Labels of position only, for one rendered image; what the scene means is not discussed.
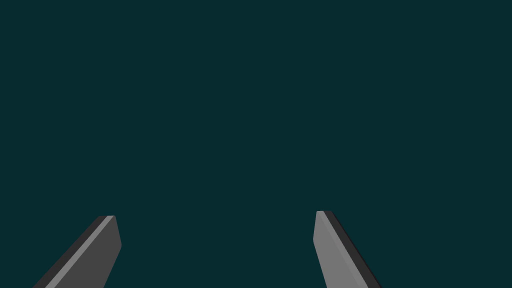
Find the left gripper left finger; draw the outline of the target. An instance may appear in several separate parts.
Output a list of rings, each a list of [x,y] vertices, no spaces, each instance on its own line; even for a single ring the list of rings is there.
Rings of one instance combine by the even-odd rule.
[[[33,288],[104,288],[122,247],[114,215],[101,215]]]

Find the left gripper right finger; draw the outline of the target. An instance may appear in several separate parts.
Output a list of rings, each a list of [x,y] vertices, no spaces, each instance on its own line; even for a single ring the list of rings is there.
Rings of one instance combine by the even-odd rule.
[[[326,288],[382,288],[333,211],[316,212],[313,244]]]

